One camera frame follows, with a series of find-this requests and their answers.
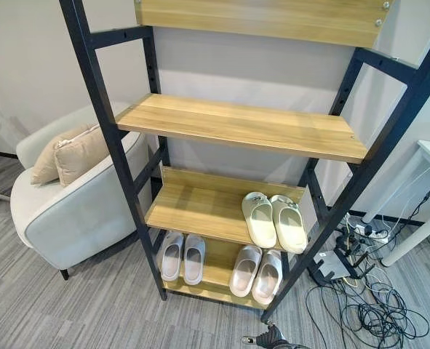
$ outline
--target slide sandal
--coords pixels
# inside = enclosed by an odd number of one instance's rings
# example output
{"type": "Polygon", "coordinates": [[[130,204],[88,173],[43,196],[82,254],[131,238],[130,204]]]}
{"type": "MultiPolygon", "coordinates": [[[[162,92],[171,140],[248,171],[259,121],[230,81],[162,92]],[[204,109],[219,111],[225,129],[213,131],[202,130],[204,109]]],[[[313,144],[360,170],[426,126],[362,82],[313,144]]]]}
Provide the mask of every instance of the slide sandal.
{"type": "Polygon", "coordinates": [[[273,208],[266,195],[248,193],[242,200],[242,212],[252,241],[264,249],[273,247],[276,244],[273,208]]]}
{"type": "Polygon", "coordinates": [[[270,304],[278,292],[282,280],[282,264],[279,251],[270,249],[264,254],[253,283],[252,296],[260,304],[270,304]]]}
{"type": "Polygon", "coordinates": [[[308,241],[298,205],[284,195],[272,196],[270,202],[274,227],[282,248],[288,252],[302,253],[308,241]]]}
{"type": "Polygon", "coordinates": [[[260,264],[261,253],[260,247],[247,245],[237,255],[229,281],[229,289],[237,297],[245,297],[249,294],[260,264]]]}
{"type": "Polygon", "coordinates": [[[184,281],[188,285],[197,285],[203,277],[203,261],[205,258],[205,241],[197,235],[186,238],[184,252],[184,281]]]}
{"type": "Polygon", "coordinates": [[[162,279],[174,281],[179,277],[181,249],[184,236],[178,231],[166,234],[162,244],[162,279]]]}

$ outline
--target white armchair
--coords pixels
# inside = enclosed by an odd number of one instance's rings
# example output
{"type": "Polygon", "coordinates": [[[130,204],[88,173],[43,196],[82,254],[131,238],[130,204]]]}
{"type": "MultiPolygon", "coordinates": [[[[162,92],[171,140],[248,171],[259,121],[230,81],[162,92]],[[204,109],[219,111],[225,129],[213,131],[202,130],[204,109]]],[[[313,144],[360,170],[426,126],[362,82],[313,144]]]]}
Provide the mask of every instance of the white armchair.
{"type": "MultiPolygon", "coordinates": [[[[112,103],[114,115],[128,104],[112,103]]],[[[64,116],[22,140],[16,148],[26,170],[11,193],[11,213],[17,234],[25,245],[59,269],[91,257],[135,231],[127,202],[110,156],[63,188],[58,181],[31,185],[31,171],[44,146],[56,135],[80,124],[97,123],[92,106],[64,116]]],[[[148,161],[144,134],[130,132],[122,139],[136,178],[148,161]]],[[[139,194],[144,211],[151,203],[149,183],[139,194]]]]}

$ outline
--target chair leg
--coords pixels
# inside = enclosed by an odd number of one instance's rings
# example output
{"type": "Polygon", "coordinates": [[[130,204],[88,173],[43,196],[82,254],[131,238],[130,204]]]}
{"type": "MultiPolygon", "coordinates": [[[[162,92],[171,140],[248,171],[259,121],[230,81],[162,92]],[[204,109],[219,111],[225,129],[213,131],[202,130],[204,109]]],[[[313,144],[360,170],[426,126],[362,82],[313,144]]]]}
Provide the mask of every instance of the chair leg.
{"type": "Polygon", "coordinates": [[[67,270],[67,269],[62,269],[62,270],[60,270],[60,272],[61,272],[61,276],[62,276],[65,280],[69,279],[69,274],[68,274],[68,270],[67,270]]]}

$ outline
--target wooden shelf board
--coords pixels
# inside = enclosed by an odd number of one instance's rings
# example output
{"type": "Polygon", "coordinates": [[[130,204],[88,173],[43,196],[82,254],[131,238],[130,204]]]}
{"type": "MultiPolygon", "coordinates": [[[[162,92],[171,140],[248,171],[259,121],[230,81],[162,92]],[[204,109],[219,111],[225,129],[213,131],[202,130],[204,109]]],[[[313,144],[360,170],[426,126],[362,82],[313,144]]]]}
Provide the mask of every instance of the wooden shelf board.
{"type": "Polygon", "coordinates": [[[168,290],[181,292],[185,294],[191,294],[193,296],[209,298],[211,300],[219,300],[221,302],[228,302],[237,305],[243,305],[245,307],[266,309],[265,305],[261,305],[256,302],[251,294],[246,297],[240,298],[234,296],[229,288],[223,286],[210,285],[205,283],[200,283],[195,286],[189,286],[184,283],[184,281],[179,278],[177,281],[167,282],[163,281],[163,287],[168,290]]]}
{"type": "Polygon", "coordinates": [[[387,13],[381,0],[141,0],[135,11],[142,25],[354,47],[372,47],[381,29],[375,21],[387,13]]]}
{"type": "MultiPolygon", "coordinates": [[[[205,284],[229,287],[232,270],[242,245],[211,238],[204,238],[204,241],[203,282],[205,284]]],[[[179,275],[181,278],[184,277],[184,261],[179,275]]]]}
{"type": "MultiPolygon", "coordinates": [[[[253,244],[241,209],[242,199],[251,191],[268,197],[283,194],[300,202],[304,188],[163,167],[163,187],[147,212],[146,223],[205,238],[253,244]]],[[[282,249],[279,243],[276,248],[282,249]]]]}
{"type": "Polygon", "coordinates": [[[149,94],[118,128],[359,164],[367,153],[340,116],[149,94]]]}

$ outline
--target beige pillow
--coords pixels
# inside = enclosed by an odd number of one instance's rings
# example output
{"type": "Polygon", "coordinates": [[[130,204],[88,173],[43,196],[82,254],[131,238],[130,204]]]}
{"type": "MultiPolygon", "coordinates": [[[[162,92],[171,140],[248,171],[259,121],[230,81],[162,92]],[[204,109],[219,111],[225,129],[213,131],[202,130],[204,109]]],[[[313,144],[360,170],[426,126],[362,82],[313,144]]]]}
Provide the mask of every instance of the beige pillow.
{"type": "Polygon", "coordinates": [[[50,140],[44,150],[41,151],[35,165],[33,165],[31,184],[43,184],[50,180],[56,180],[58,173],[55,164],[55,146],[62,140],[68,140],[80,135],[90,127],[91,125],[81,125],[50,140]]]}
{"type": "Polygon", "coordinates": [[[61,185],[70,185],[108,155],[108,147],[98,125],[72,140],[62,141],[55,150],[61,185]]]}

